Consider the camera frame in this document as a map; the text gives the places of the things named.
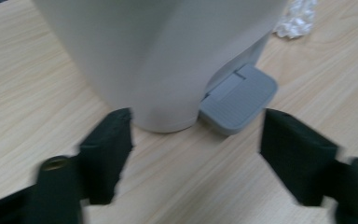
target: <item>wood grain surface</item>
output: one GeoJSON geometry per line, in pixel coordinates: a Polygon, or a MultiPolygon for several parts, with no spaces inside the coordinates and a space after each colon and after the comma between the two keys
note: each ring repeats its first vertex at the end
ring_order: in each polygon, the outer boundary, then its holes
{"type": "MultiPolygon", "coordinates": [[[[269,105],[358,157],[358,0],[320,0],[310,35],[273,36],[258,64],[280,89],[269,105]]],[[[0,4],[0,198],[34,181],[44,159],[76,144],[109,108],[29,0],[0,4]]],[[[334,202],[298,206],[258,151],[262,116],[234,136],[203,121],[179,133],[133,127],[113,204],[89,223],[333,223],[334,202]]]]}

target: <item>white plastic bag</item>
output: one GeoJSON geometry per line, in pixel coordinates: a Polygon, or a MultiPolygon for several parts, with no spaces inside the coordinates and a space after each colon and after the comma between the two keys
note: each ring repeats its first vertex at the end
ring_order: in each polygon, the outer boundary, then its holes
{"type": "Polygon", "coordinates": [[[274,32],[279,37],[298,38],[310,33],[317,0],[292,0],[274,32]]]}

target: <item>crumpled plastic bag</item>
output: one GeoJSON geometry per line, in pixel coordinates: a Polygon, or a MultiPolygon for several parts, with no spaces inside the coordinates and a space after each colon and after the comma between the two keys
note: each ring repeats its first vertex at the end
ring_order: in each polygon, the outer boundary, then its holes
{"type": "Polygon", "coordinates": [[[298,38],[310,33],[315,18],[317,0],[293,0],[274,32],[279,37],[298,38]]]}

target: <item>wooden table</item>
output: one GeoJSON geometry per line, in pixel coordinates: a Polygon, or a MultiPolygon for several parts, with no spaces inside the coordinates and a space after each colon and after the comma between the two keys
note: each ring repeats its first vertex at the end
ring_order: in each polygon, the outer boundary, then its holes
{"type": "MultiPolygon", "coordinates": [[[[320,0],[311,35],[272,37],[258,67],[280,89],[269,105],[358,157],[358,0],[320,0]]],[[[0,4],[0,198],[34,181],[42,160],[76,153],[109,111],[28,0],[0,4]]],[[[136,145],[112,205],[89,223],[332,223],[297,206],[257,153],[262,116],[225,137],[199,121],[179,133],[133,127],[136,145]]]]}

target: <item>gray pedal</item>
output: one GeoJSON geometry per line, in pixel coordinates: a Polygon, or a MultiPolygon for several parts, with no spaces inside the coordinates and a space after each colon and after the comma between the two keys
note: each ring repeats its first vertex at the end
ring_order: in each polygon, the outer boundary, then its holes
{"type": "Polygon", "coordinates": [[[207,93],[200,117],[226,135],[239,133],[272,100],[278,89],[274,79],[246,64],[207,93]]]}

